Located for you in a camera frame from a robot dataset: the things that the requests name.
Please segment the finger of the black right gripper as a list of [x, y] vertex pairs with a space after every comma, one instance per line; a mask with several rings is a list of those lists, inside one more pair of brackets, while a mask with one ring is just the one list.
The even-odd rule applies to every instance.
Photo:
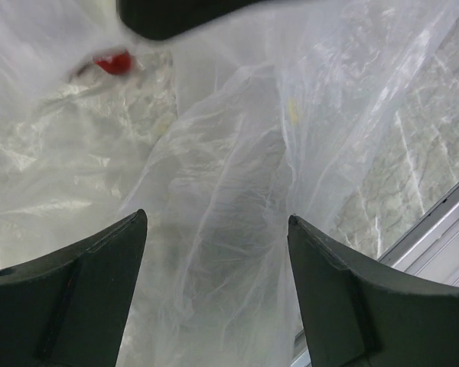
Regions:
[[263, 0], [118, 0], [120, 21], [149, 41], [166, 41]]

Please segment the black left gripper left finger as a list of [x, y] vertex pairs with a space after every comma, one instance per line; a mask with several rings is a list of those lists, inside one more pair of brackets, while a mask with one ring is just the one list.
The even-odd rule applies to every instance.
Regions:
[[0, 270], [0, 366], [114, 366], [147, 237], [140, 209]]

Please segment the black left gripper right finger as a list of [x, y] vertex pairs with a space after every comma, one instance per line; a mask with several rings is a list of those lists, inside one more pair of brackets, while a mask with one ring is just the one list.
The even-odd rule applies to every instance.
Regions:
[[459, 287], [383, 265], [299, 216], [288, 250], [313, 366], [459, 366]]

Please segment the clear plastic bag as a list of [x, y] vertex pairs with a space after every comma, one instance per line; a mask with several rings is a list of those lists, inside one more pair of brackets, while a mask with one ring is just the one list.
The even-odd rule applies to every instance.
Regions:
[[166, 44], [114, 7], [0, 1], [0, 269], [143, 209], [118, 365], [288, 366], [288, 217], [376, 258], [459, 180], [459, 1], [276, 2]]

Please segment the red grape bunch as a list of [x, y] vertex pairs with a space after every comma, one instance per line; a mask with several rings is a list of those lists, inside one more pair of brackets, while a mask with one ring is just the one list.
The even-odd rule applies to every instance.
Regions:
[[124, 75], [132, 70], [132, 55], [127, 51], [93, 59], [93, 63], [110, 75]]

